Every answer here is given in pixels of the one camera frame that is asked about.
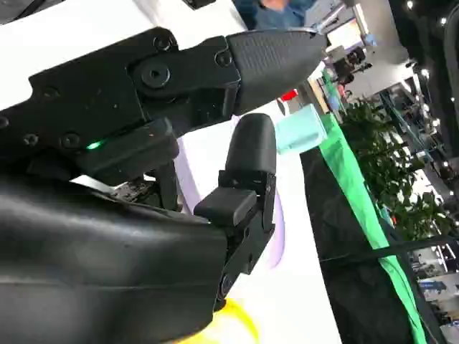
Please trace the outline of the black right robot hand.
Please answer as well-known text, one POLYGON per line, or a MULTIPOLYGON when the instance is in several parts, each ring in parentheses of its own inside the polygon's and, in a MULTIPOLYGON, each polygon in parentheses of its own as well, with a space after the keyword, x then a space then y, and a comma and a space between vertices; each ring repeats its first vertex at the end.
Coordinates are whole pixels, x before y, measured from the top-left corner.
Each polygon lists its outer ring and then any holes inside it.
POLYGON ((155 27, 30 77, 1 111, 1 341, 167 343, 212 321, 275 225, 275 127, 326 38, 240 32, 179 49, 155 27), (186 133, 239 121, 218 184, 182 214, 186 133))

